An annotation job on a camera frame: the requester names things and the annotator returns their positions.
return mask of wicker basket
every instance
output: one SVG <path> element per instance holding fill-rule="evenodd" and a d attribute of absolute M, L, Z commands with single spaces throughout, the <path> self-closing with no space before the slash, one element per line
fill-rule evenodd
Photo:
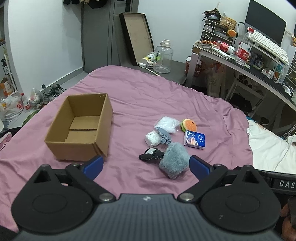
<path fill-rule="evenodd" d="M 237 22 L 231 18 L 221 16 L 221 25 L 228 29 L 234 29 Z"/>

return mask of door handle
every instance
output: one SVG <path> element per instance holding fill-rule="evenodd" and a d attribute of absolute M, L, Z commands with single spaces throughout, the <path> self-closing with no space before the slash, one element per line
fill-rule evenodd
<path fill-rule="evenodd" d="M 131 0 L 126 0 L 126 12 L 131 11 Z"/>

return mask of baseboard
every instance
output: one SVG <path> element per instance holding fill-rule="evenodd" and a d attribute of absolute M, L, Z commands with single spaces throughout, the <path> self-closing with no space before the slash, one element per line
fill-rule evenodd
<path fill-rule="evenodd" d="M 51 83 L 49 86 L 46 86 L 44 89 L 40 90 L 41 93 L 45 92 L 47 89 L 49 89 L 52 85 L 62 85 L 63 83 L 67 82 L 68 80 L 74 78 L 75 76 L 81 74 L 83 72 L 83 67 L 78 68 L 77 70 L 74 70 L 73 72 L 65 75 L 64 77 L 60 78 L 59 80 Z"/>

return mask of human hand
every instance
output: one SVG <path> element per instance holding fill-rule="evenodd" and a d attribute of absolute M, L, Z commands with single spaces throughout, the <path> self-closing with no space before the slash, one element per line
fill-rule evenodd
<path fill-rule="evenodd" d="M 281 230 L 281 237 L 285 241 L 296 241 L 296 230 L 292 227 L 290 222 L 289 207 L 286 204 L 281 210 L 281 217 L 286 217 L 283 221 L 283 226 Z"/>

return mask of brown box lid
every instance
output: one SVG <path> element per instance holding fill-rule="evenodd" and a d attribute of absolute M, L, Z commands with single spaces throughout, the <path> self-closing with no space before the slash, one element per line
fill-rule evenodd
<path fill-rule="evenodd" d="M 154 52 L 146 15 L 124 12 L 119 14 L 119 18 L 131 62 L 137 66 L 142 58 Z"/>
<path fill-rule="evenodd" d="M 88 161 L 96 155 L 107 156 L 112 113 L 106 93 L 68 96 L 45 143 L 59 160 Z"/>

